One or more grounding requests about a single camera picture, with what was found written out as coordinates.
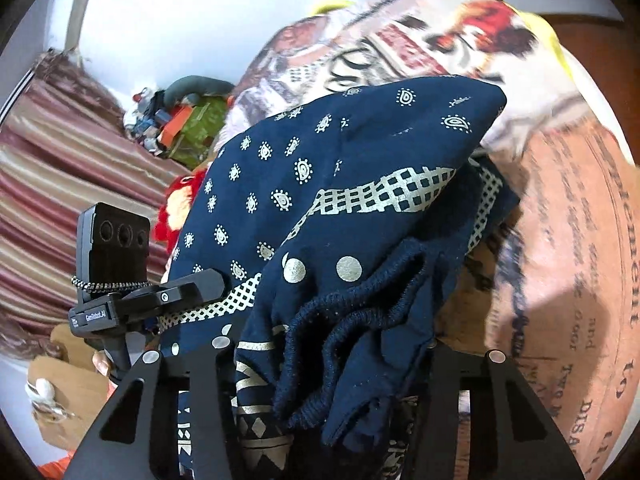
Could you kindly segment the person left hand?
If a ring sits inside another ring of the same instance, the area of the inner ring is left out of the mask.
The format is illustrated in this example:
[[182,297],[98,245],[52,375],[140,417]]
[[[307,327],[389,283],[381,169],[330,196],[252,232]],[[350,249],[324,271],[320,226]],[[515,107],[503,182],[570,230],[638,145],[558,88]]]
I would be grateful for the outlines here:
[[92,364],[96,368],[96,371],[106,377],[113,387],[116,386],[116,384],[111,380],[111,372],[114,368],[114,364],[105,351],[100,350],[94,352],[92,356]]

